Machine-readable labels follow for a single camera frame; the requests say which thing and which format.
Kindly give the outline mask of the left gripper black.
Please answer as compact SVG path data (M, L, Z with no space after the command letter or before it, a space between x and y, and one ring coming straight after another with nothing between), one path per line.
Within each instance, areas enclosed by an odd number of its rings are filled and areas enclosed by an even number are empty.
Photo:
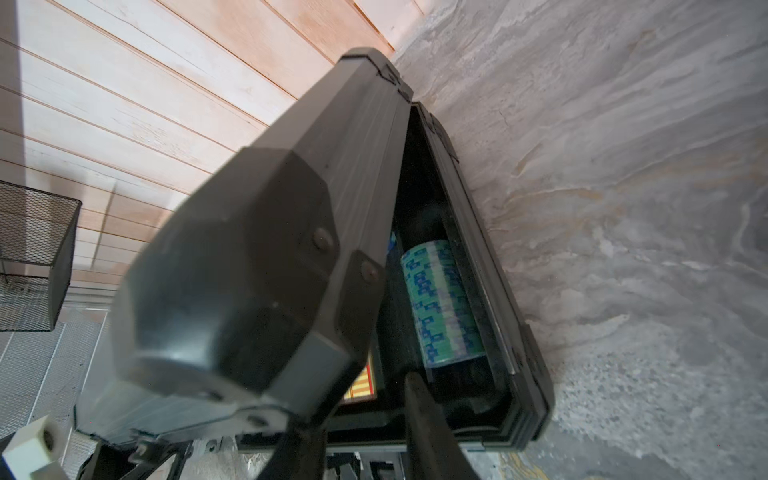
M133 449L120 449L99 441L76 476L82 479L149 479L169 462L166 479L179 479L193 452L191 442L161 444L140 441Z

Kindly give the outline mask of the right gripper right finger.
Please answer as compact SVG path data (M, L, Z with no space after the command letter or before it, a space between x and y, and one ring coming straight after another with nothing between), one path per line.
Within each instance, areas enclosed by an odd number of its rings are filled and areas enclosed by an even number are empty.
M404 387L406 479L465 479L479 476L467 460L446 418L416 372L405 377Z

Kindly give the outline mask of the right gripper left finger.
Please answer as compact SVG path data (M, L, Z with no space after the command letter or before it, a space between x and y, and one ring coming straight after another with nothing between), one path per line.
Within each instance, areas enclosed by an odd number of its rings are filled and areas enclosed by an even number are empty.
M321 480L326 447L324 427L291 421L257 480Z

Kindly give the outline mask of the black poker set case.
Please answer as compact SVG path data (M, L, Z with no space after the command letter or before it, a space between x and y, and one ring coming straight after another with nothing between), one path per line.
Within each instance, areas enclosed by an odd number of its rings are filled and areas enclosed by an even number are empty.
M429 369L400 259L432 240L451 245L485 355ZM369 355L376 399L343 404ZM521 450L555 406L447 133L384 54L355 48L133 261L74 427L121 449L258 451L298 421L336 449L401 447L410 372L467 446Z

